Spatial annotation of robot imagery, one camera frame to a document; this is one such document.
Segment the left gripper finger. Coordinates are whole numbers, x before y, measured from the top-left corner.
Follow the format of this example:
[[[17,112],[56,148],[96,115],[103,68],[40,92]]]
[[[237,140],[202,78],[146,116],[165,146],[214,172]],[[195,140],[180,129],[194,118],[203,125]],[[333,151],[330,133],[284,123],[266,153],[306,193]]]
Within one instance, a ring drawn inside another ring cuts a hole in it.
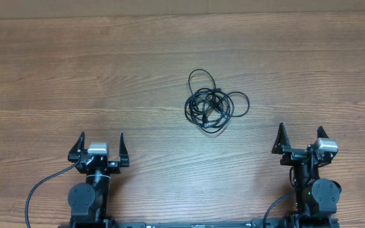
[[[85,145],[85,132],[82,132],[77,140],[77,142],[73,145],[72,149],[68,152],[68,161],[75,163],[82,156]]]
[[[120,143],[118,149],[118,155],[120,157],[120,167],[129,167],[129,155],[124,142],[124,133],[120,133]]]

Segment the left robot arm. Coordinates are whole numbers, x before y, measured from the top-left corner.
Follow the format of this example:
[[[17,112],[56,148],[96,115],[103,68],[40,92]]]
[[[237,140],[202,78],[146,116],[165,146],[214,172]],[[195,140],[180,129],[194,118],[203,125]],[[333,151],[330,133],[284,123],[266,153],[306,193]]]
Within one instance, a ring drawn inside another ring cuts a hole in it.
[[[119,161],[110,161],[109,147],[105,142],[92,142],[85,145],[83,132],[68,152],[68,161],[72,162],[80,174],[86,176],[84,182],[74,185],[68,193],[71,207],[70,227],[117,227],[114,218],[107,215],[112,174],[120,174],[121,169],[129,166],[129,155],[124,143],[124,134],[120,134],[118,149]]]

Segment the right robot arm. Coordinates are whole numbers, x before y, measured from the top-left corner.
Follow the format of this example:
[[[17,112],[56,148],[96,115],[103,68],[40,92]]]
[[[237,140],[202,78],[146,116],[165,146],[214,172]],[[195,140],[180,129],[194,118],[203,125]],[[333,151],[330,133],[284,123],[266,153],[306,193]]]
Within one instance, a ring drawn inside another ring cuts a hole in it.
[[[280,164],[290,167],[293,192],[280,197],[267,209],[262,225],[267,226],[267,216],[277,204],[294,196],[296,210],[287,212],[278,227],[338,227],[338,221],[331,216],[337,211],[342,187],[336,181],[319,176],[319,169],[331,164],[338,153],[338,145],[323,127],[318,127],[314,143],[305,149],[295,149],[290,144],[285,124],[281,122],[271,153],[281,155]]]

